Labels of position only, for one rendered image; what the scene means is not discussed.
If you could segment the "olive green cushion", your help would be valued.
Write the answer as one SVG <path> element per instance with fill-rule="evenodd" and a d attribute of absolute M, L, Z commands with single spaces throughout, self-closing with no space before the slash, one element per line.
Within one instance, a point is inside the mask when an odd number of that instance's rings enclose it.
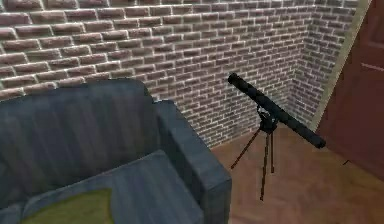
<path fill-rule="evenodd" d="M 111 195 L 111 189 L 100 189 L 71 196 L 28 215 L 20 224 L 115 224 Z"/>

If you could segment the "black telescope on tripod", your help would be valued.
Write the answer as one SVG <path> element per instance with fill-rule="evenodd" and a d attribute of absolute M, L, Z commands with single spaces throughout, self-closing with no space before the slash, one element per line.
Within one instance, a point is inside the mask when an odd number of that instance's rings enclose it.
<path fill-rule="evenodd" d="M 240 159 L 248 151 L 250 145 L 253 143 L 255 138 L 260 132 L 266 134 L 265 137 L 265 148 L 264 148 L 264 159 L 263 159 L 263 173 L 262 173 L 262 184 L 260 189 L 260 200 L 264 200 L 265 195 L 265 183 L 266 183 L 266 173 L 267 165 L 270 165 L 271 172 L 275 171 L 274 167 L 274 131 L 277 129 L 278 123 L 283 123 L 311 145 L 317 149 L 324 148 L 326 146 L 326 141 L 310 130 L 307 126 L 296 120 L 294 117 L 289 115 L 285 110 L 268 98 L 264 93 L 257 90 L 250 83 L 246 82 L 236 73 L 231 73 L 227 79 L 228 83 L 235 86 L 242 93 L 247 95 L 257 104 L 257 113 L 261 119 L 260 126 L 257 131 L 253 134 L 251 139 L 248 141 L 247 145 L 241 151 L 239 156 L 236 158 L 234 163 L 230 166 L 230 169 L 233 170 Z"/>

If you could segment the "dark blue grey sofa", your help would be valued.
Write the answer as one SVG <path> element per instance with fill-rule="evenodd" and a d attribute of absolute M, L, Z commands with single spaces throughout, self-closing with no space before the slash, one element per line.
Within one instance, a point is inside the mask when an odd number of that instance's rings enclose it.
<path fill-rule="evenodd" d="M 171 100 L 133 79 L 0 103 L 0 224 L 111 189 L 115 224 L 228 224 L 232 179 Z"/>

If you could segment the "reddish brown room door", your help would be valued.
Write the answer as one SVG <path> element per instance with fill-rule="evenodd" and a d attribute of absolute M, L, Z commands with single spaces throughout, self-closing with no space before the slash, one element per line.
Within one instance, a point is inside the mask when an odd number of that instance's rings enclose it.
<path fill-rule="evenodd" d="M 384 181 L 384 0 L 371 0 L 317 133 Z"/>

